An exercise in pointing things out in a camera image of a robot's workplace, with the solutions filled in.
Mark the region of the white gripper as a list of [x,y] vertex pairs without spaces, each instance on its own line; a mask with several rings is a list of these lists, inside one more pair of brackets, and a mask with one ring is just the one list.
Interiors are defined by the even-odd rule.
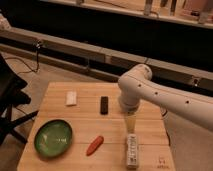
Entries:
[[124,113],[128,113],[125,115],[125,123],[128,131],[135,130],[136,124],[136,114],[135,112],[138,110],[140,105],[140,100],[137,98],[133,98],[130,96],[126,96],[121,94],[118,98],[121,110]]

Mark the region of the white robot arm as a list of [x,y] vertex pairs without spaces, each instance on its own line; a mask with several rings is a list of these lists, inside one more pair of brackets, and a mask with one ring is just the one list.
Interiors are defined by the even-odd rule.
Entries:
[[163,86],[151,78],[152,70],[145,64],[120,76],[119,104],[126,115],[134,115],[143,99],[213,131],[213,97]]

